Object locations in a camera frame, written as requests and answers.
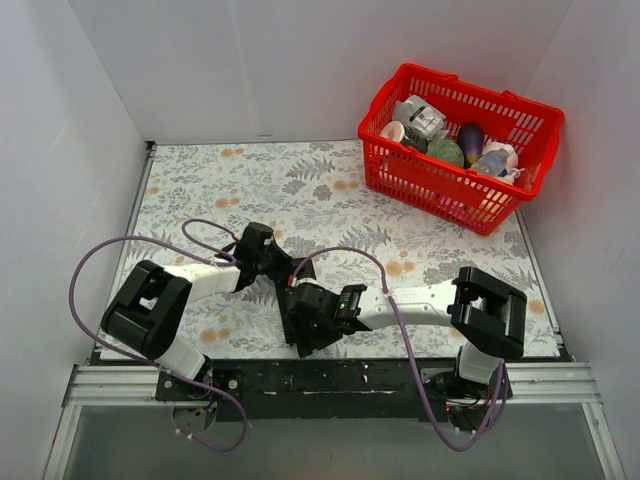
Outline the red plastic shopping basket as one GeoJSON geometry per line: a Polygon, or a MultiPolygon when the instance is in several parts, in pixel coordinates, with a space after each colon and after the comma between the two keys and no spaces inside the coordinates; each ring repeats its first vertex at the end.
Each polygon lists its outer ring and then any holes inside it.
{"type": "Polygon", "coordinates": [[[370,103],[358,127],[366,185],[481,235],[492,233],[541,191],[560,144],[564,113],[510,91],[499,93],[412,63],[402,64],[370,103]],[[488,141],[514,147],[522,174],[513,184],[447,165],[381,137],[397,102],[417,95],[444,113],[456,135],[479,124],[488,141]]]}

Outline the clear plastic bottle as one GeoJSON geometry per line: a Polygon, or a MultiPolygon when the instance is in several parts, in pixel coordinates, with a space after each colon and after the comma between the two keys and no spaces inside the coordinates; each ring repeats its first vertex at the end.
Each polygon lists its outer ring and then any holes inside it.
{"type": "Polygon", "coordinates": [[[489,151],[477,160],[471,169],[479,175],[496,177],[506,169],[510,155],[510,151],[506,148],[489,151]]]}

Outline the aluminium frame rail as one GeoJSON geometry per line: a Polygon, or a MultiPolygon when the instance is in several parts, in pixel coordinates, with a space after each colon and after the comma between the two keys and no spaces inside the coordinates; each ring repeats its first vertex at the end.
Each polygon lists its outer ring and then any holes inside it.
{"type": "MultiPolygon", "coordinates": [[[[509,375],[515,403],[580,404],[605,477],[625,477],[589,364],[516,363],[509,367],[509,375]]],[[[84,406],[155,406],[158,378],[159,371],[147,366],[74,367],[43,477],[64,477],[84,406]]]]}

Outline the floral patterned table mat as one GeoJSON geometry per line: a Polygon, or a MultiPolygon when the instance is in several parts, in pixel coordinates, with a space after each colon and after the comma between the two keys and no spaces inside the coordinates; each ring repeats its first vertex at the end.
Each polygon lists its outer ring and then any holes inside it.
{"type": "Polygon", "coordinates": [[[320,283],[438,284],[478,267],[528,298],[524,354],[557,358],[558,339],[516,216],[487,236],[367,188],[359,141],[160,146],[117,277],[149,259],[209,256],[250,222],[294,257],[313,256],[320,283]]]}

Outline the purple toy eggplant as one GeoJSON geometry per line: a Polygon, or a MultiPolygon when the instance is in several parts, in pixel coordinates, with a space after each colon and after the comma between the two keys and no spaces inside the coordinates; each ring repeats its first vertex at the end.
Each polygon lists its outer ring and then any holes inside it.
{"type": "Polygon", "coordinates": [[[484,130],[479,124],[468,122],[461,126],[456,142],[463,153],[465,166],[470,167],[482,156],[484,130]]]}

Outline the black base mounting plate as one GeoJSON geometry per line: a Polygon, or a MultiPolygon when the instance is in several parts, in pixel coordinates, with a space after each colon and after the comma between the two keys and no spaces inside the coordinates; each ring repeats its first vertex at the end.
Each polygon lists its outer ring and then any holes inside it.
{"type": "Polygon", "coordinates": [[[495,379],[482,385],[455,378],[451,358],[423,358],[417,365],[420,376],[415,378],[404,358],[215,360],[211,364],[213,385],[230,394],[231,399],[211,395],[167,373],[158,378],[155,398],[177,406],[214,400],[222,422],[240,420],[233,401],[239,401],[252,420],[424,421],[427,415],[419,393],[425,391],[436,419],[445,422],[449,406],[477,419],[493,394],[512,395],[495,379]]]}

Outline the green textured ball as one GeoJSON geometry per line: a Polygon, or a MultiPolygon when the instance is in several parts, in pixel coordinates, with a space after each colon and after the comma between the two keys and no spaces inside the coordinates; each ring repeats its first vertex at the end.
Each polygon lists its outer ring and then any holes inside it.
{"type": "Polygon", "coordinates": [[[444,138],[431,141],[427,147],[427,155],[449,165],[464,167],[464,154],[452,139],[444,138]]]}

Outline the white round toy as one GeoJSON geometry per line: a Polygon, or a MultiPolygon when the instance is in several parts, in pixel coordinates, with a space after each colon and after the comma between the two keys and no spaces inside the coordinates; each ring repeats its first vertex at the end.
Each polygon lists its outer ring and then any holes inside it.
{"type": "Polygon", "coordinates": [[[515,181],[524,173],[525,169],[519,166],[519,157],[513,146],[502,142],[492,141],[483,147],[482,154],[486,155],[490,152],[501,149],[509,151],[510,155],[506,160],[505,168],[499,173],[498,179],[505,183],[514,185],[515,181]]]}

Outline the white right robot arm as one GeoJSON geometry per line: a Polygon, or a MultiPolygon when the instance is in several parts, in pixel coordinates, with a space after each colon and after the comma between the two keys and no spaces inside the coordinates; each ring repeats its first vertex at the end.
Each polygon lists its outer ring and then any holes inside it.
{"type": "Polygon", "coordinates": [[[454,389],[475,397],[489,384],[499,363],[524,354],[527,296],[476,268],[463,267],[452,281],[403,287],[347,285],[334,293],[308,277],[277,288],[286,343],[306,358],[343,337],[397,323],[451,327],[466,343],[452,373],[454,389]]]}

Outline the black zippered tool case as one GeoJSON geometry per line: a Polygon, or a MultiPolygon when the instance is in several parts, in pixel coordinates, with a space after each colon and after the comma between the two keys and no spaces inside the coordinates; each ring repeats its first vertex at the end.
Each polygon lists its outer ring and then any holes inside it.
{"type": "Polygon", "coordinates": [[[301,262],[302,258],[290,259],[277,271],[274,283],[285,341],[306,358],[341,340],[342,334],[334,325],[339,296],[317,283],[312,261],[298,273],[302,283],[288,285],[301,262]]]}

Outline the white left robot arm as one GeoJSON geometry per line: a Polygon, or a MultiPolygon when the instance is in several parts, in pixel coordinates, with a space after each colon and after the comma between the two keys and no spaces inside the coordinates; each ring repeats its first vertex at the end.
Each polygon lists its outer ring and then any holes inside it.
{"type": "Polygon", "coordinates": [[[143,358],[178,374],[178,387],[193,400],[213,386],[208,358],[178,335],[186,306],[216,294],[235,293],[257,277],[287,282],[294,259],[276,243],[274,231],[251,222],[232,248],[231,258],[184,266],[136,264],[101,321],[108,335],[143,358]]]}

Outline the white pink cup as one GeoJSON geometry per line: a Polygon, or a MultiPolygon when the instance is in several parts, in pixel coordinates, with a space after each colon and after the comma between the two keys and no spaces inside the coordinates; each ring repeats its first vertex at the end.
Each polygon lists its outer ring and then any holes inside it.
{"type": "Polygon", "coordinates": [[[387,123],[380,131],[380,136],[386,140],[402,144],[406,140],[404,125],[397,120],[387,123]]]}

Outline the grey foil snack pouch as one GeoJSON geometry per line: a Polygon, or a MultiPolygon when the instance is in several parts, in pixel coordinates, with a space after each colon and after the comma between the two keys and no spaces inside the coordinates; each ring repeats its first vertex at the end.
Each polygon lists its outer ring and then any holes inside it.
{"type": "Polygon", "coordinates": [[[393,118],[429,141],[442,139],[448,134],[446,116],[418,95],[397,101],[393,118]]]}

